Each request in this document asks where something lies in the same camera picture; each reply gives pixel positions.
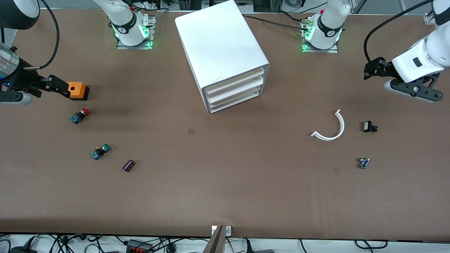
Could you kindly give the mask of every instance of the white floor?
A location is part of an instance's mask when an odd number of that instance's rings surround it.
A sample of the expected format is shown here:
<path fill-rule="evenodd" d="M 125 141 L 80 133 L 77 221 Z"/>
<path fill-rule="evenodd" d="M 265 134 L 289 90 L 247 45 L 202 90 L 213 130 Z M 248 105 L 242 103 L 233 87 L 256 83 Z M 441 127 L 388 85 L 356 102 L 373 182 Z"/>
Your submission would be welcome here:
<path fill-rule="evenodd" d="M 11 241 L 12 247 L 23 246 L 28 239 L 33 235 L 6 235 L 0 239 L 8 239 Z M 135 239 L 138 241 L 148 241 L 158 239 L 157 237 L 127 237 L 120 236 L 121 240 Z M 247 244 L 242 238 L 230 238 L 233 250 L 235 253 L 240 251 L 246 252 Z M 38 253 L 49 252 L 54 239 L 47 235 L 37 236 L 31 244 L 31 249 Z M 100 245 L 104 252 L 126 252 L 126 246 L 119 242 L 114 236 L 104 236 L 100 240 Z M 250 239 L 252 249 L 254 251 L 272 249 L 275 253 L 304 253 L 300 241 L 297 239 Z M 369 250 L 362 250 L 355 246 L 355 242 L 351 240 L 303 240 L 305 249 L 308 253 L 370 253 Z M 372 246 L 380 246 L 384 243 L 369 242 Z M 85 252 L 87 245 L 92 244 L 87 240 L 81 241 L 74 239 L 69 242 L 69 246 L 75 253 Z M 187 240 L 184 239 L 176 243 L 177 253 L 201 253 L 205 248 L 207 242 L 203 240 Z M 54 247 L 53 252 L 57 253 L 59 248 Z M 0 243 L 0 253 L 8 252 L 8 244 L 6 242 Z M 87 253 L 98 253 L 99 250 L 95 246 L 90 246 L 86 250 Z M 374 253 L 449 253 L 449 243 L 407 243 L 407 242 L 389 242 L 384 249 L 375 249 Z M 158 253 L 164 253 L 164 250 L 159 250 Z M 232 253 L 228 244 L 225 246 L 224 253 Z"/>

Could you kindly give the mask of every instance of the red wire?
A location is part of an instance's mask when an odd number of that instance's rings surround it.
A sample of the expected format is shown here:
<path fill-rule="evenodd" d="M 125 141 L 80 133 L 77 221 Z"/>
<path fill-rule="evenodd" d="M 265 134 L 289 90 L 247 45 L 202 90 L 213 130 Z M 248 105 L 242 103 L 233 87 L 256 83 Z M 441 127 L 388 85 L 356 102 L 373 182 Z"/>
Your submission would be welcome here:
<path fill-rule="evenodd" d="M 234 253 L 234 249 L 233 249 L 233 246 L 231 245 L 230 240 L 228 238 L 226 240 L 228 241 L 228 245 L 231 248 L 231 251 Z"/>

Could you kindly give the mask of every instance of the white box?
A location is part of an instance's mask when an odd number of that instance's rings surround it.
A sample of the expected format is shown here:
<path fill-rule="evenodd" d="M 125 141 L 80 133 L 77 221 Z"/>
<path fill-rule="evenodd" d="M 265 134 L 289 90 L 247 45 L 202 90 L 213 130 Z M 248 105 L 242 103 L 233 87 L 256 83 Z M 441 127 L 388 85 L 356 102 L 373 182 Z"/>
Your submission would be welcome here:
<path fill-rule="evenodd" d="M 175 23 L 208 113 L 261 95 L 269 61 L 233 0 Z"/>

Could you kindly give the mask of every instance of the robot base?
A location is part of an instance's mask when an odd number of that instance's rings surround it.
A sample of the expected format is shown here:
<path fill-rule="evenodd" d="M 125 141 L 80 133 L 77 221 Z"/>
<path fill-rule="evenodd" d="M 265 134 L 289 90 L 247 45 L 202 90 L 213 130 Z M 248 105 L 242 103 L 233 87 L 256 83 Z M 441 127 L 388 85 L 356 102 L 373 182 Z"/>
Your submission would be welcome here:
<path fill-rule="evenodd" d="M 135 46 L 124 45 L 116 36 L 117 44 L 116 49 L 129 49 L 129 50 L 147 50 L 153 47 L 153 38 L 155 34 L 156 16 L 148 16 L 148 29 L 143 29 L 143 32 L 148 32 L 148 37 L 141 43 Z"/>
<path fill-rule="evenodd" d="M 319 49 L 311 45 L 311 43 L 306 40 L 307 37 L 311 35 L 311 31 L 314 30 L 314 20 L 313 17 L 308 17 L 300 22 L 301 28 L 307 28 L 308 31 L 301 31 L 301 51 L 302 52 L 313 52 L 313 53 L 338 53 L 338 43 L 334 43 L 334 45 L 329 49 Z"/>

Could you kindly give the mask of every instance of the brown table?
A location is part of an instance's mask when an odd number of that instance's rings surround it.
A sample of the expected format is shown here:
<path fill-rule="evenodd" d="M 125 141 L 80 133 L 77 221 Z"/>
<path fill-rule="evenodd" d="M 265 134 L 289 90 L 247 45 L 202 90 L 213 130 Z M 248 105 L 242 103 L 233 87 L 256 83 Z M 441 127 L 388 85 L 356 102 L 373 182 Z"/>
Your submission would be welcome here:
<path fill-rule="evenodd" d="M 183 13 L 165 14 L 146 51 L 116 50 L 101 10 L 55 15 L 59 51 L 40 73 L 86 83 L 90 99 L 45 92 L 1 106 L 0 230 L 208 236 L 226 224 L 236 237 L 450 239 L 450 100 L 426 104 L 386 92 L 387 78 L 363 81 L 363 40 L 386 16 L 350 16 L 338 54 L 302 53 L 297 31 L 248 19 L 270 62 L 264 93 L 208 115 L 174 23 Z M 433 28 L 402 17 L 369 54 L 392 59 Z M 38 65 L 54 38 L 43 12 L 14 44 Z M 444 96 L 449 74 L 436 86 Z M 81 107 L 94 113 L 75 125 Z M 338 132 L 337 109 L 343 135 L 310 137 Z M 378 133 L 362 132 L 367 120 Z M 112 151 L 91 159 L 103 143 Z M 125 173 L 128 159 L 137 165 Z"/>

